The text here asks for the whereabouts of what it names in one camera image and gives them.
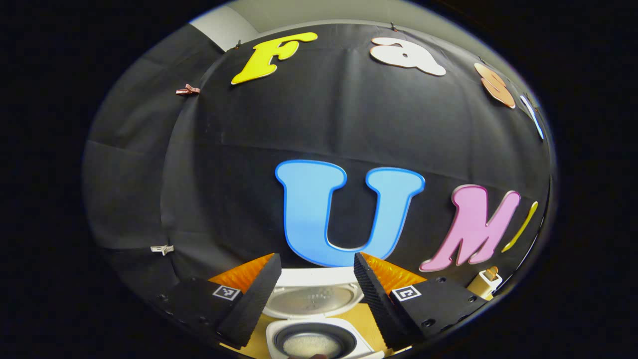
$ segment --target black cloth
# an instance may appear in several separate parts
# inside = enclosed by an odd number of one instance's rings
[[[84,151],[84,201],[98,245],[163,245],[161,173],[173,126],[186,99],[223,51],[190,24],[148,50],[113,85]]]
[[[231,85],[253,53],[274,38],[312,31],[291,58],[272,63],[270,76]],[[374,37],[426,48],[447,73],[382,64],[369,50]],[[162,219],[175,245],[180,275],[212,276],[271,252],[284,268],[315,265],[288,247],[283,187],[274,175],[285,160],[332,162],[348,175],[335,191],[329,238],[358,247],[369,238],[376,194],[365,184],[375,167],[402,167],[426,180],[416,195],[388,261],[418,272],[438,250],[456,211],[450,195],[474,183],[489,191],[494,213],[509,190],[521,203],[492,258],[507,278],[519,266],[543,218],[550,177],[549,141],[530,118],[494,100],[463,49],[376,26],[331,24],[272,34],[229,50],[201,81],[175,123],[166,153]],[[520,91],[506,79],[515,98]],[[507,244],[538,201],[537,214],[516,245]],[[436,273],[467,285],[479,269],[467,263]]]

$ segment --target letter u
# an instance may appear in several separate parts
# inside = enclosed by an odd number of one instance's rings
[[[412,197],[421,193],[423,176],[406,169],[370,170],[366,184],[377,194],[370,237],[359,248],[341,248],[328,240],[332,193],[346,184],[337,165],[311,160],[281,162],[275,169],[284,186],[284,230],[290,248],[305,260],[326,267],[352,266],[356,252],[387,258],[401,235]]]

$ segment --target letter m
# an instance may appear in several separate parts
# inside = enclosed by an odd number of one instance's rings
[[[463,185],[452,193],[456,215],[445,241],[432,259],[419,266],[420,271],[438,271],[452,263],[452,254],[460,247],[456,265],[488,260],[512,219],[521,195],[509,191],[492,218],[487,221],[487,190],[478,185]]]

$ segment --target orange foam pad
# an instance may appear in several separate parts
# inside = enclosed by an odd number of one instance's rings
[[[372,269],[372,272],[375,273],[376,278],[379,280],[379,283],[381,283],[387,295],[390,295],[393,289],[412,286],[416,283],[426,281],[425,278],[390,262],[386,262],[383,259],[373,257],[363,252],[361,252],[361,255],[366,260],[367,265],[370,266],[370,269]]]
[[[237,288],[241,290],[243,294],[246,294],[266,263],[268,263],[273,256],[274,253],[270,253],[263,257],[259,257],[229,271],[225,271],[222,274],[216,275],[208,281],[221,284],[222,286]]]

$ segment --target clip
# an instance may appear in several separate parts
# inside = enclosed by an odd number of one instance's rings
[[[174,251],[175,251],[175,246],[172,246],[172,245],[160,245],[160,246],[151,247],[151,252],[161,252],[162,256],[165,256],[166,253],[174,252]]]
[[[189,84],[186,84],[185,89],[179,89],[175,91],[176,95],[190,95],[192,93],[200,93],[200,90],[198,88],[194,88],[193,86],[190,86]]]

